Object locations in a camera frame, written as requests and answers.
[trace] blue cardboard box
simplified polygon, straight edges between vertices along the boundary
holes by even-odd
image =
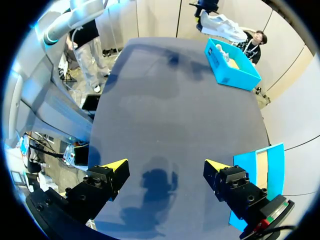
[[[223,51],[229,53],[229,57],[235,61],[239,69],[228,65],[216,47],[217,44],[222,46]],[[208,58],[215,79],[219,84],[252,91],[261,81],[261,77],[256,68],[236,46],[209,38],[204,53]]]

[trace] screw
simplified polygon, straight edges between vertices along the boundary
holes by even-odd
[[[95,185],[96,187],[100,187],[100,186],[101,186],[101,181],[100,181],[100,180],[96,180],[96,181],[94,182],[94,185]]]
[[[246,199],[247,199],[248,202],[250,203],[250,202],[252,202],[253,200],[255,200],[255,197],[252,196],[252,195],[249,195]]]
[[[235,188],[235,187],[237,187],[238,186],[238,181],[232,181],[232,186]]]
[[[84,201],[84,200],[86,200],[86,196],[85,195],[80,195],[80,200],[82,200],[82,201]]]
[[[267,194],[268,190],[266,188],[261,188],[262,194]]]
[[[50,205],[50,204],[52,203],[52,201],[51,201],[50,198],[46,199],[44,202],[45,202],[45,204],[47,204],[47,205]]]
[[[39,205],[36,207],[36,210],[37,210],[38,212],[41,212],[43,209],[44,209],[44,206],[42,206],[41,204],[39,204]]]

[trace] floor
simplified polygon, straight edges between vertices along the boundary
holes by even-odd
[[[110,69],[114,66],[116,56],[105,57],[106,63]],[[71,88],[68,89],[70,95],[75,100],[78,106],[81,106],[86,99],[87,94],[94,94],[94,91],[90,89],[85,81],[84,75],[81,69],[78,67],[74,70],[70,70],[71,76],[76,80],[76,82],[67,82],[68,86]],[[101,93],[106,84],[107,78],[101,78],[100,88]],[[259,108],[263,108],[268,103],[261,95],[256,95],[257,103]],[[64,152],[66,149],[66,144],[61,142],[59,139],[54,140],[54,144],[51,144],[52,148],[57,152]],[[65,163],[58,160],[55,157],[49,155],[42,156],[44,161],[47,163],[45,167],[45,173],[53,179],[53,182],[58,185],[59,193],[65,192],[66,188],[73,188],[78,183],[82,181],[82,178],[86,176],[86,173],[72,166],[66,166]]]

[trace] white wall panel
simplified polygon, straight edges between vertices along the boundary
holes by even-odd
[[[286,73],[266,92],[271,101],[285,92],[306,70],[313,59],[313,55],[307,46],[304,46],[298,58]]]
[[[176,37],[180,0],[136,0],[139,37]]]
[[[190,0],[182,0],[178,38],[196,39],[201,42],[208,40],[207,35],[196,29],[194,14],[196,8],[190,6]],[[272,13],[271,7],[261,0],[220,0],[218,3],[220,14],[238,23],[240,27],[263,30]]]
[[[121,0],[119,4],[111,6],[110,16],[118,48],[122,48],[129,39],[138,37],[135,0]],[[115,48],[108,10],[106,9],[101,16],[97,17],[95,22],[99,31],[102,49]]]
[[[261,0],[225,0],[218,12],[238,23],[240,27],[263,30],[272,8]]]
[[[286,217],[286,219],[284,219],[284,221],[281,223],[281,226],[296,226],[300,222],[302,217],[305,215],[305,213],[309,211],[309,207],[313,204],[315,196],[315,193],[302,196],[286,196],[286,198],[293,201],[295,205],[292,211]],[[281,234],[277,238],[277,240],[285,239],[289,233],[289,230],[281,231]]]
[[[259,85],[267,91],[297,59],[305,43],[275,11],[272,12],[264,33],[268,42],[260,47],[261,58],[256,68],[262,78]]]
[[[285,151],[283,195],[307,194],[320,184],[320,137]]]
[[[261,110],[271,144],[289,149],[320,134],[320,61],[316,55],[301,77]]]
[[[20,148],[10,148],[5,145],[4,154],[5,154],[6,164],[10,171],[19,172],[22,174],[24,171],[27,170],[23,162]]]

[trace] black hair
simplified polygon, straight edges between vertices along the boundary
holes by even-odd
[[[261,44],[266,44],[268,42],[268,38],[263,31],[258,30],[258,31],[256,31],[256,33],[262,35],[262,42],[263,43],[261,43]]]

